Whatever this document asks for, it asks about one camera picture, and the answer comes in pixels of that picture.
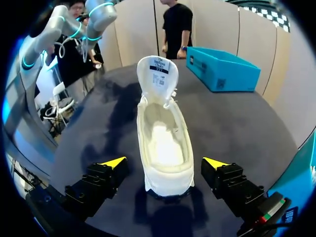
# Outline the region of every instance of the cardboard box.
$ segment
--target cardboard box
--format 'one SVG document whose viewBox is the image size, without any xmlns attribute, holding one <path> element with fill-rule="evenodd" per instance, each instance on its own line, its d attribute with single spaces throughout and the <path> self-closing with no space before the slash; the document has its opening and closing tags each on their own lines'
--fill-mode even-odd
<svg viewBox="0 0 316 237">
<path fill-rule="evenodd" d="M 187 67 L 212 92 L 253 92 L 261 71 L 233 54 L 202 47 L 187 48 Z"/>
</svg>

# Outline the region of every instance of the checkered pattern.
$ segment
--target checkered pattern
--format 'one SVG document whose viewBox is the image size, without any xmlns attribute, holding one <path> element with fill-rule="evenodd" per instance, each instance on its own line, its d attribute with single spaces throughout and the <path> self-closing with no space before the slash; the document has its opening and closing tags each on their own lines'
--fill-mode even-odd
<svg viewBox="0 0 316 237">
<path fill-rule="evenodd" d="M 269 9 L 260 9 L 256 7 L 243 7 L 247 11 L 252 11 L 257 13 L 259 16 L 265 17 L 275 24 L 276 27 L 282 27 L 286 32 L 290 32 L 290 23 L 287 20 L 287 17 L 281 13 L 275 12 Z"/>
</svg>

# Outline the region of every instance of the person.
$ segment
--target person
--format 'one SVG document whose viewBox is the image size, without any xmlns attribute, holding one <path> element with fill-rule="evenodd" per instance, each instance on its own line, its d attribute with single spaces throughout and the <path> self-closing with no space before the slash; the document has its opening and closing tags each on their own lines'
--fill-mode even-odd
<svg viewBox="0 0 316 237">
<path fill-rule="evenodd" d="M 84 0 L 73 0 L 68 4 L 69 13 L 78 18 L 84 12 Z M 57 42 L 63 43 L 68 37 L 62 35 Z M 93 50 L 88 51 L 86 62 L 83 61 L 80 41 L 78 39 L 67 40 L 64 44 L 65 52 L 61 58 L 59 55 L 59 45 L 53 45 L 46 50 L 47 58 L 45 63 L 49 65 L 57 56 L 58 71 L 61 80 L 67 89 L 67 93 L 79 104 L 90 91 L 96 81 L 105 72 L 104 68 L 97 69 L 96 65 L 103 65 L 100 48 L 98 45 Z"/>
<path fill-rule="evenodd" d="M 185 59 L 186 47 L 192 46 L 192 11 L 177 0 L 160 0 L 168 5 L 169 9 L 164 13 L 163 19 L 163 46 L 162 51 L 167 59 Z"/>
</svg>

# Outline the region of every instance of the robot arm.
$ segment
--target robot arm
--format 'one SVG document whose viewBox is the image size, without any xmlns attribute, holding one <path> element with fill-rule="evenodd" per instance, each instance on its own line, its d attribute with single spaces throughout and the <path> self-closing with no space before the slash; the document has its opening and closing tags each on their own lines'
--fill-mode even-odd
<svg viewBox="0 0 316 237">
<path fill-rule="evenodd" d="M 85 39 L 86 51 L 91 50 L 105 29 L 117 18 L 114 5 L 123 0 L 87 0 L 85 7 L 89 12 L 86 27 L 73 18 L 66 6 L 56 6 L 41 34 L 39 34 L 25 51 L 21 66 L 31 69 L 43 50 L 54 45 L 62 34 L 76 39 Z"/>
</svg>

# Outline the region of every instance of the tag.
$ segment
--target tag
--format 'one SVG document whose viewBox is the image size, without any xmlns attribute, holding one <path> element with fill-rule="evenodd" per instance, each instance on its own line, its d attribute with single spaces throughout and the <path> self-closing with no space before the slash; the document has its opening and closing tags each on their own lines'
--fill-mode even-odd
<svg viewBox="0 0 316 237">
<path fill-rule="evenodd" d="M 153 84 L 157 88 L 164 88 L 166 86 L 166 76 L 162 73 L 153 73 Z"/>
<path fill-rule="evenodd" d="M 168 59 L 163 58 L 152 58 L 150 61 L 150 70 L 154 70 L 157 72 L 169 74 L 169 65 L 170 61 Z"/>
</svg>

